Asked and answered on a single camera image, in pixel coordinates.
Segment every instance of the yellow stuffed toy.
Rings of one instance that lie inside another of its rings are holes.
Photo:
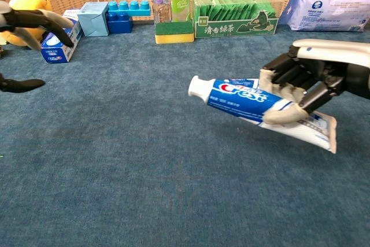
[[[36,9],[44,9],[51,11],[51,3],[50,0],[10,0],[9,6],[12,7],[14,10],[36,10]],[[41,41],[42,35],[44,34],[45,30],[38,29],[38,28],[25,28],[32,36],[35,37],[37,41]],[[26,46],[27,44],[23,42],[17,36],[11,34],[8,31],[4,31],[0,33],[1,36],[7,42],[16,45],[16,46]]]

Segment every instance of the robotic hand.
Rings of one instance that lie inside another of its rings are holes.
[[[296,40],[289,52],[260,70],[262,90],[295,104],[286,110],[267,112],[263,121],[286,124],[302,120],[344,91],[370,99],[369,76],[370,44]]]
[[[13,10],[6,2],[0,1],[0,32],[9,31],[22,39],[34,50],[40,50],[40,43],[25,28],[43,28],[52,32],[68,47],[73,42],[63,28],[72,28],[73,22],[51,11],[46,10]],[[5,79],[0,73],[0,90],[10,93],[31,91],[45,84],[40,79],[16,81]]]

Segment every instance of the toy block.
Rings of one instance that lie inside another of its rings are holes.
[[[156,24],[156,43],[192,43],[194,29],[191,20]]]
[[[132,17],[126,13],[115,14],[108,12],[108,29],[111,34],[131,33],[132,31]]]
[[[106,12],[108,2],[86,2],[77,14],[86,37],[108,36]]]
[[[138,1],[133,0],[129,3],[120,1],[119,5],[116,1],[110,1],[108,4],[108,12],[113,14],[126,13],[130,17],[147,17],[150,16],[150,5],[148,0],[142,0],[140,5]]]

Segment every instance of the toothpaste box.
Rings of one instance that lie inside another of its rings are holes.
[[[63,45],[59,39],[52,33],[48,36],[41,44],[41,54],[50,64],[67,63],[71,60],[73,52],[77,47],[79,40],[83,35],[81,24],[77,16],[79,9],[66,10],[63,16],[69,18],[74,23],[73,28],[64,28],[64,31],[68,34],[72,42],[75,44],[74,47],[68,47]]]

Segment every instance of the white bottle cap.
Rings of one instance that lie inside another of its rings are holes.
[[[214,81],[215,79],[202,80],[199,79],[197,75],[195,75],[190,82],[187,93],[189,96],[196,95],[197,97],[200,97],[204,102],[207,102],[210,92],[213,89]]]

